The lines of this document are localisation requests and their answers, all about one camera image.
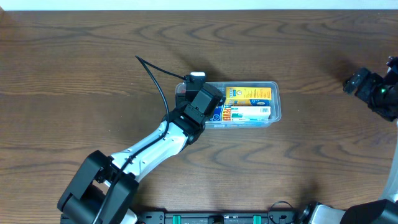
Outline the yellow cough syrup box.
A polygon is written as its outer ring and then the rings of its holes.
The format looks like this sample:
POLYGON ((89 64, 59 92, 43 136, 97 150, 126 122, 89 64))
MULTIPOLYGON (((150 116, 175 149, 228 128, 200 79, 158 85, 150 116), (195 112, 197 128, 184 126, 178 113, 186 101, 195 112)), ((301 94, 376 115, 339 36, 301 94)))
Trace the yellow cough syrup box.
POLYGON ((227 87, 226 105, 231 106, 269 106, 272 89, 268 87, 227 87))

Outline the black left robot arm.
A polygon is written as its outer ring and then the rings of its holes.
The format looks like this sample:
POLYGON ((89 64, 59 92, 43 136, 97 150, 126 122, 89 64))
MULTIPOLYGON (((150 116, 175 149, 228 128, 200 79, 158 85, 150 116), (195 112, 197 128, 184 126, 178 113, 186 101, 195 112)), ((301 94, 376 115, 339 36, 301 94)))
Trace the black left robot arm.
POLYGON ((181 101, 160 126, 135 145, 106 156, 91 153, 60 197, 57 208, 71 223, 135 223, 130 210, 139 182, 160 163, 193 144, 224 100, 209 83, 186 84, 181 101))

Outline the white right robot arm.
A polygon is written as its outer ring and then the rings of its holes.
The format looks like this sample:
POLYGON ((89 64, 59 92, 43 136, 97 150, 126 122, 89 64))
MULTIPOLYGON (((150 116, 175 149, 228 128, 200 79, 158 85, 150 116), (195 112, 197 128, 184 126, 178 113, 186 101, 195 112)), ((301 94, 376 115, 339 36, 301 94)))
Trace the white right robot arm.
MULTIPOLYGON (((359 68, 343 83, 343 91, 365 103, 372 113, 396 129, 397 57, 390 56, 385 65, 384 75, 359 68)), ((297 222, 397 224, 397 148, 393 150, 389 172, 377 199, 346 209, 313 202, 302 210, 297 222)))

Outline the white Panadol box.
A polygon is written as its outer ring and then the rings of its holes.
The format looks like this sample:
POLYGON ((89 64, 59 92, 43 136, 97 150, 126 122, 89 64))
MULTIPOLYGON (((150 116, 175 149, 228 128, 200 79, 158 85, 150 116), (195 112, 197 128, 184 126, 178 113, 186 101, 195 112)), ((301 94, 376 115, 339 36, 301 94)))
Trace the white Panadol box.
POLYGON ((271 115, 270 106, 234 106, 231 108, 233 121, 262 121, 271 115))

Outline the black mounting rail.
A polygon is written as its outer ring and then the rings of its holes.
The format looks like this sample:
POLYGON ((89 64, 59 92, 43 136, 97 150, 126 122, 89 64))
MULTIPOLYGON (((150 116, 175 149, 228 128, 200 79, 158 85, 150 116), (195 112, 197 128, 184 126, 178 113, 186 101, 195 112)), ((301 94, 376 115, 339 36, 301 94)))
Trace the black mounting rail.
POLYGON ((310 215, 295 210, 244 213, 142 212, 137 224, 289 224, 308 223, 310 215))

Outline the blue cooling patch box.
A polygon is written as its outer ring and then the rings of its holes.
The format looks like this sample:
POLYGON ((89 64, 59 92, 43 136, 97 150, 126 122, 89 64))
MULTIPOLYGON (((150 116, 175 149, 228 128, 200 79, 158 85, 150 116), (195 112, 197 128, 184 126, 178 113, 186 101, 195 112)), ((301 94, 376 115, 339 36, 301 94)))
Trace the blue cooling patch box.
POLYGON ((234 106, 223 105, 215 109, 211 121, 233 121, 231 119, 231 108, 234 106))

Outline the clear plastic container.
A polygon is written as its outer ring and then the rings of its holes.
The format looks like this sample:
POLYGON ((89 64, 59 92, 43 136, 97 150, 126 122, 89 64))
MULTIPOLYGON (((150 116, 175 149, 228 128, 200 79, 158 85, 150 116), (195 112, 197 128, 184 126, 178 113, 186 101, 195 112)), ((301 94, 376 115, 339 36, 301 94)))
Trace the clear plastic container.
POLYGON ((265 121, 207 121, 206 129, 239 129, 239 128, 266 128, 272 123, 279 121, 282 117, 279 97, 279 87, 273 81, 256 81, 256 82, 212 82, 224 96, 226 96, 227 87, 268 87, 272 89, 272 101, 270 103, 271 115, 265 121))

